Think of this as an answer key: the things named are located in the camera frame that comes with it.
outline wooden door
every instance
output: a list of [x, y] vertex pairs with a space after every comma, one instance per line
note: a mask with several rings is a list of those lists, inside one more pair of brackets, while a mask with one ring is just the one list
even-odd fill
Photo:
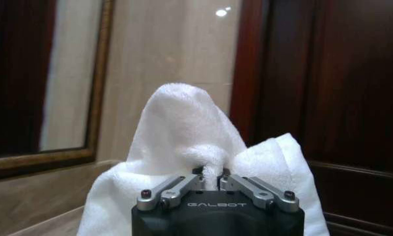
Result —
[[393, 235], [393, 0], [255, 2], [232, 122], [250, 145], [286, 132], [300, 142], [332, 235]]

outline screw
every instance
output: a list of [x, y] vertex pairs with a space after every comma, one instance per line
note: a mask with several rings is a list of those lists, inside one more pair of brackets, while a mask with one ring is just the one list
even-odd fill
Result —
[[142, 198], [148, 199], [151, 197], [152, 197], [152, 191], [151, 191], [151, 189], [144, 189], [142, 191]]
[[294, 191], [286, 191], [284, 192], [284, 197], [290, 200], [295, 200], [296, 199], [296, 194]]

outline mirror frame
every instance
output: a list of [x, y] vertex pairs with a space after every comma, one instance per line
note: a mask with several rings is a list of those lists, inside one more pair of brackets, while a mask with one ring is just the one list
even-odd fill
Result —
[[96, 160], [115, 0], [103, 0], [84, 147], [0, 158], [0, 179]]

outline marble wall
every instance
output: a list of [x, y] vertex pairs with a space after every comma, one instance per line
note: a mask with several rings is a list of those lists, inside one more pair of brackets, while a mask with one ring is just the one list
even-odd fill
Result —
[[0, 235], [82, 207], [98, 176], [116, 163], [104, 161], [0, 180]]
[[84, 145], [103, 0], [59, 0], [40, 150]]
[[230, 110], [242, 0], [123, 0], [115, 8], [99, 159], [127, 157], [158, 87], [184, 82]]

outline towel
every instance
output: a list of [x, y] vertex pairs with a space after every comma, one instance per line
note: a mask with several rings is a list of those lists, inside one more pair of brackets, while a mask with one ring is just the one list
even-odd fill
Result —
[[207, 190], [216, 189], [216, 178], [228, 168], [294, 191], [306, 211], [306, 235], [330, 235], [314, 175], [291, 134], [247, 148], [208, 93], [187, 84], [167, 84], [152, 95], [127, 161], [104, 172], [91, 188], [78, 235], [130, 236], [140, 191], [200, 166]]

